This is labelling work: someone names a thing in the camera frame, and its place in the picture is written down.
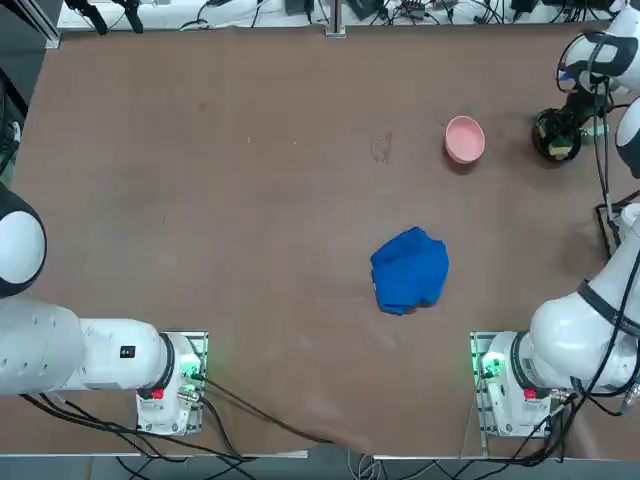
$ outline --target pink bowl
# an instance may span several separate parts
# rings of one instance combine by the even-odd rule
[[[471,163],[484,151],[484,132],[473,118],[456,117],[447,125],[444,145],[453,160]]]

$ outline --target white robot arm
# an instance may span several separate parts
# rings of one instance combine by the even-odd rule
[[[639,6],[640,2],[633,0],[606,31],[585,32],[567,48],[562,70],[576,82],[572,101],[589,102],[595,95],[603,95],[604,79],[610,82],[612,90],[624,87],[640,93]],[[632,175],[640,178],[640,99],[632,102],[622,116],[616,148]],[[640,218],[627,227],[622,244],[593,280],[581,284],[574,293],[541,305],[528,332],[501,332],[493,339],[482,367],[498,435],[529,435],[549,414],[553,389],[586,389],[596,376],[640,251]],[[637,381],[636,366],[640,365],[637,279],[633,280],[624,317],[594,392],[615,392]]]
[[[0,184],[0,395],[136,390],[138,428],[198,432],[203,385],[191,375],[204,373],[206,335],[159,333],[130,319],[78,319],[14,296],[38,277],[46,253],[38,214]]]

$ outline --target brown tabletop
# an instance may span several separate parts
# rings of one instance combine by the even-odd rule
[[[29,294],[79,316],[208,330],[211,374],[305,431],[369,453],[457,456],[469,332],[525,329],[603,265],[592,148],[551,168],[529,140],[532,116],[564,102],[553,71],[577,31],[69,35],[47,53],[15,182],[49,235]],[[466,174],[442,152],[456,115],[487,138]],[[385,137],[386,163],[373,152]],[[634,187],[613,150],[612,185],[618,197]],[[437,305],[387,315],[369,257],[413,225],[446,243],[449,276]],[[130,392],[75,398],[134,421]],[[2,452],[129,451],[1,402]],[[309,445],[219,405],[242,451]],[[589,411],[569,453],[637,458],[625,435],[638,426],[637,411]],[[220,447],[208,425],[189,440]],[[514,451],[499,443],[492,453]],[[464,453],[481,454],[475,413]]]

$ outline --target blue towel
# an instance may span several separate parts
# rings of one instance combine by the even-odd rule
[[[440,298],[449,271],[447,248],[413,227],[371,256],[373,286],[380,309],[403,315]]]

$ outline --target gray floor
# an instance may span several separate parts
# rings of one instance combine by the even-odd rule
[[[124,458],[131,468],[142,465],[140,459]],[[443,460],[441,465],[450,473],[461,465],[455,460]],[[388,461],[385,467],[389,480],[398,480],[418,470],[427,462]],[[226,466],[215,458],[193,458],[185,464],[166,464],[155,461],[142,472],[150,480],[203,480],[219,473]],[[321,447],[311,451],[309,460],[260,459],[243,467],[256,480],[299,479],[308,480],[351,478],[346,464],[346,454],[338,447]],[[472,480],[478,475],[495,469],[494,465],[482,464],[470,468],[462,480]],[[566,461],[556,464],[551,461],[536,468],[510,467],[495,479],[519,480],[622,480],[638,477],[639,462],[593,462]],[[3,480],[126,480],[130,475],[113,458],[58,457],[58,458],[5,458],[0,459],[0,478]],[[232,472],[224,480],[246,478]],[[446,476],[432,468],[418,477],[420,480],[446,480]]]
[[[47,13],[55,18],[62,0],[42,0],[41,3]],[[44,41],[7,10],[0,7],[0,65],[27,101],[33,94],[43,58]],[[297,478],[342,480],[351,477],[346,458],[345,450],[339,447],[323,446],[311,450],[308,460],[260,459],[243,468],[258,480]],[[125,458],[124,461],[132,468],[137,468],[143,462],[139,458]],[[389,461],[385,462],[385,465],[389,480],[397,480],[415,472],[426,463]],[[455,460],[445,460],[441,464],[449,472],[455,472],[461,465]],[[198,457],[190,459],[185,464],[166,464],[155,461],[143,473],[151,480],[202,480],[224,468],[226,466],[219,459]],[[473,479],[495,468],[494,465],[475,465],[465,472],[463,480]],[[550,461],[535,469],[511,467],[494,478],[619,480],[638,477],[638,469],[640,469],[640,462],[567,461],[564,464],[557,464]],[[0,479],[2,480],[119,480],[129,477],[130,475],[110,457],[0,458]],[[224,477],[225,480],[240,478],[245,477],[235,472]],[[436,468],[419,478],[446,479],[445,475]]]

